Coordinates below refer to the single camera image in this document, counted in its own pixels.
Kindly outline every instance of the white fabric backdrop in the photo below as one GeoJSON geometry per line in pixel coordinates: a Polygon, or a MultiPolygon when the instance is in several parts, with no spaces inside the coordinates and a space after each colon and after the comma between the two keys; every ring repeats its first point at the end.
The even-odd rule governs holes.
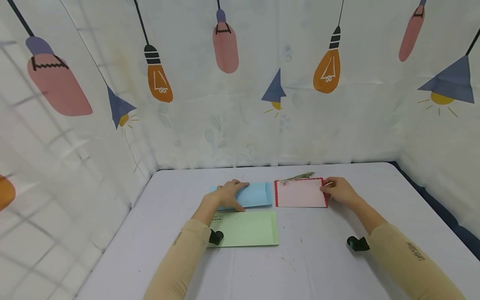
{"type": "MultiPolygon", "coordinates": [[[[65,59],[89,100],[93,114],[79,117],[57,113],[39,93],[26,71],[28,35],[8,3],[0,3],[0,175],[17,191],[0,212],[0,269],[19,274],[0,283],[8,297],[27,290],[38,296],[35,287],[46,285],[41,279],[51,285],[45,299],[74,295],[159,169],[398,159],[480,237],[480,108],[454,101],[449,108],[458,117],[444,106],[439,115],[440,106],[426,110],[428,102],[418,103],[430,92],[417,90],[465,55],[480,26],[475,0],[427,2],[405,62],[398,51],[418,0],[345,0],[341,75],[330,94],[316,91],[312,79],[338,24],[341,0],[221,0],[237,35],[240,63],[232,74],[216,64],[216,1],[138,2],[173,91],[171,103],[156,100],[148,88],[145,39],[133,0],[17,0],[35,35],[65,59]],[[279,69],[282,109],[265,113],[272,105],[261,99],[279,69]],[[103,78],[137,107],[129,113],[132,128],[115,128],[103,78]],[[55,211],[47,210],[50,204],[55,211]],[[50,227],[35,218],[41,214],[50,227]],[[29,255],[25,249],[34,245],[19,242],[32,240],[34,230],[22,235],[27,225],[52,241],[35,261],[17,254],[29,255]],[[60,233],[50,229],[62,226],[60,233]],[[84,242],[69,247],[72,232],[84,242]],[[57,246],[71,254],[68,268],[39,268],[57,246]],[[86,263],[87,249],[97,254],[86,263]]],[[[480,46],[469,59],[479,95],[480,46]]]]}

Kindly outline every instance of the pink light bulb illustration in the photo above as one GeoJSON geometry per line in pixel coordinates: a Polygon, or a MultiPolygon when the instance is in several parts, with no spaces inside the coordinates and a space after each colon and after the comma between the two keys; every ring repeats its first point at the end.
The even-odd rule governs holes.
{"type": "Polygon", "coordinates": [[[33,57],[27,70],[45,99],[64,116],[90,115],[92,107],[67,63],[53,53],[45,40],[33,34],[13,0],[7,1],[29,35],[25,43],[33,57]]]}
{"type": "Polygon", "coordinates": [[[400,46],[400,52],[398,58],[400,61],[406,61],[413,51],[417,38],[419,37],[423,21],[425,20],[425,4],[427,0],[420,0],[420,4],[413,12],[410,18],[405,35],[403,36],[402,45],[400,46]]]}
{"type": "Polygon", "coordinates": [[[237,48],[237,35],[227,23],[225,12],[220,9],[220,1],[217,0],[216,11],[217,25],[213,29],[213,47],[218,68],[227,73],[233,73],[239,66],[239,52],[237,48]]]}

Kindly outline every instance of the red border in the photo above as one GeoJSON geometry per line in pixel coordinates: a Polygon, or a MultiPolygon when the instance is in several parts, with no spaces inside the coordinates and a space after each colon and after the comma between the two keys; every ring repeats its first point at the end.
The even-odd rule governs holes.
{"type": "MultiPolygon", "coordinates": [[[[317,177],[317,178],[303,178],[303,179],[296,179],[296,180],[292,180],[292,181],[300,181],[300,180],[317,180],[317,179],[320,179],[322,181],[322,186],[325,186],[325,181],[323,179],[323,177],[317,177]]],[[[277,182],[279,182],[279,180],[275,180],[274,183],[275,183],[275,206],[278,207],[278,190],[277,190],[277,187],[276,187],[276,184],[277,182]]],[[[327,201],[327,195],[325,193],[322,193],[324,195],[324,200],[325,200],[325,207],[328,207],[328,201],[327,201]]]]}
{"type": "Polygon", "coordinates": [[[275,180],[274,183],[275,183],[275,207],[278,207],[278,191],[276,190],[276,183],[278,182],[278,180],[275,180]]]}

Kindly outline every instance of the light bulb illustration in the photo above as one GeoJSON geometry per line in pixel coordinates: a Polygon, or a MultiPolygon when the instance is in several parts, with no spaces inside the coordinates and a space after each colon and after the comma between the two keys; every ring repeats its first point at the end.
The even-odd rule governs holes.
{"type": "Polygon", "coordinates": [[[140,14],[140,8],[138,7],[137,0],[135,1],[135,6],[137,8],[138,18],[140,19],[140,24],[142,25],[142,30],[144,32],[145,41],[147,45],[144,48],[145,58],[148,63],[148,86],[150,87],[150,92],[155,99],[162,102],[172,102],[173,92],[170,86],[170,83],[167,80],[165,71],[163,70],[162,63],[160,61],[160,55],[155,47],[148,43],[147,33],[145,31],[144,22],[142,15],[140,14]]]}
{"type": "Polygon", "coordinates": [[[403,36],[402,45],[400,46],[400,52],[398,58],[400,61],[406,61],[410,53],[412,53],[413,47],[417,42],[423,21],[425,20],[425,4],[427,0],[420,0],[420,4],[413,12],[410,18],[405,35],[403,36]]]}
{"type": "Polygon", "coordinates": [[[128,113],[137,108],[115,95],[115,93],[113,93],[110,87],[107,86],[107,89],[108,99],[110,100],[110,108],[112,110],[112,119],[113,123],[115,124],[115,128],[118,129],[119,126],[124,127],[130,119],[128,113]]]}
{"type": "Polygon", "coordinates": [[[112,110],[113,123],[115,124],[116,129],[118,129],[118,127],[120,126],[122,139],[125,139],[125,141],[127,142],[128,149],[130,150],[130,154],[132,155],[132,159],[136,165],[135,170],[133,172],[135,173],[137,170],[139,170],[145,176],[142,170],[138,168],[138,164],[140,162],[137,162],[137,160],[135,159],[135,155],[133,154],[133,151],[132,151],[132,145],[128,142],[127,132],[126,132],[126,127],[130,127],[133,129],[133,126],[131,126],[129,123],[133,121],[139,121],[138,119],[131,119],[129,116],[129,114],[133,110],[136,110],[137,108],[132,104],[128,103],[127,101],[123,100],[122,98],[118,97],[117,95],[115,95],[115,93],[112,91],[112,89],[108,85],[107,85],[107,90],[108,90],[108,99],[110,101],[110,108],[112,110]]]}
{"type": "Polygon", "coordinates": [[[281,107],[281,97],[287,96],[285,92],[283,91],[281,82],[280,82],[280,69],[278,69],[278,72],[276,73],[275,77],[273,78],[272,82],[267,88],[267,91],[265,92],[264,96],[262,97],[262,101],[268,101],[272,103],[273,108],[270,110],[267,110],[265,113],[270,112],[274,109],[278,110],[276,113],[275,117],[276,118],[282,109],[281,107]]]}
{"type": "Polygon", "coordinates": [[[213,28],[213,48],[218,68],[231,74],[239,67],[239,51],[237,48],[237,35],[232,26],[227,23],[225,12],[220,8],[220,0],[216,0],[217,25],[213,28]]]}
{"type": "Polygon", "coordinates": [[[26,45],[33,57],[27,63],[30,78],[50,105],[64,116],[92,114],[92,107],[67,63],[53,53],[50,45],[34,36],[13,0],[7,0],[29,34],[26,45]]]}
{"type": "Polygon", "coordinates": [[[315,74],[313,75],[313,87],[317,91],[325,94],[333,92],[340,80],[340,54],[338,53],[338,45],[340,44],[340,19],[342,18],[342,12],[343,1],[342,8],[340,9],[340,17],[338,18],[338,26],[330,38],[330,47],[318,64],[315,74]]]}
{"type": "MultiPolygon", "coordinates": [[[[473,46],[477,42],[480,36],[480,29],[475,35],[467,53],[459,60],[448,66],[446,69],[438,73],[435,77],[430,79],[426,84],[422,85],[419,90],[431,91],[430,99],[420,101],[423,103],[432,101],[427,109],[433,107],[434,104],[438,105],[438,115],[440,116],[440,108],[444,105],[449,105],[453,101],[463,101],[467,103],[475,103],[473,97],[472,85],[470,83],[470,62],[468,55],[473,49],[473,46]]],[[[448,110],[458,117],[458,115],[450,108],[448,110]]]]}
{"type": "Polygon", "coordinates": [[[13,184],[6,177],[0,175],[0,212],[15,199],[16,191],[13,184]]]}

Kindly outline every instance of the table surface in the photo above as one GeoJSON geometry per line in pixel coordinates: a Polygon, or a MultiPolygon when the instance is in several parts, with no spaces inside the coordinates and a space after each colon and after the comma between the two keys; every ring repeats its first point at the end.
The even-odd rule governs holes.
{"type": "MultiPolygon", "coordinates": [[[[467,299],[480,294],[480,262],[395,167],[387,163],[166,170],[157,172],[80,291],[78,300],[141,300],[158,264],[209,187],[316,171],[345,177],[416,242],[467,299]]],[[[207,249],[186,299],[408,299],[349,236],[366,234],[346,208],[250,208],[276,212],[279,246],[207,249]]]]}

